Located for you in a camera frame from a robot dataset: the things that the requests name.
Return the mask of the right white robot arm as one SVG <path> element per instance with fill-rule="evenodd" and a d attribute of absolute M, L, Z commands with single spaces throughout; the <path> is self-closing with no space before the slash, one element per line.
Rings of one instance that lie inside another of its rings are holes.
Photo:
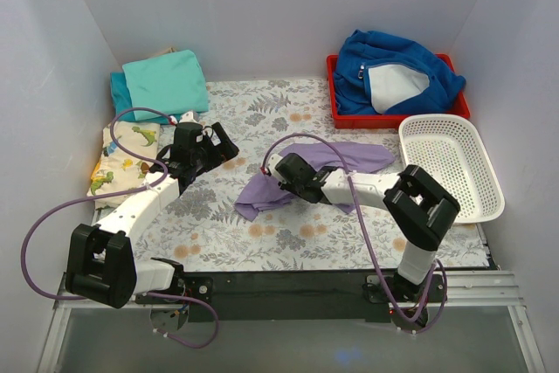
<path fill-rule="evenodd" d="M 274 154 L 263 172 L 279 187 L 313 204 L 366 206 L 387 211 L 407 244 L 393 283 L 404 300 L 427 289 L 436 252 L 460 212 L 458 200 L 417 165 L 400 173 L 348 173 L 341 166 L 314 169 L 300 155 Z"/>

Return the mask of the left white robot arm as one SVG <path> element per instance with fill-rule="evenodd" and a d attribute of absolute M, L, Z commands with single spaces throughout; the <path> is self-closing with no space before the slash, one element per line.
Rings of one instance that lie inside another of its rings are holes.
<path fill-rule="evenodd" d="M 220 123 L 178 123 L 174 141 L 161 150 L 145 177 L 149 187 L 126 199 L 97 224 L 80 224 L 74 229 L 66 291 L 114 308 L 147 292 L 157 292 L 168 303 L 182 299 L 186 291 L 182 265 L 170 259 L 139 262 L 134 247 L 157 216 L 197 177 L 238 153 Z"/>

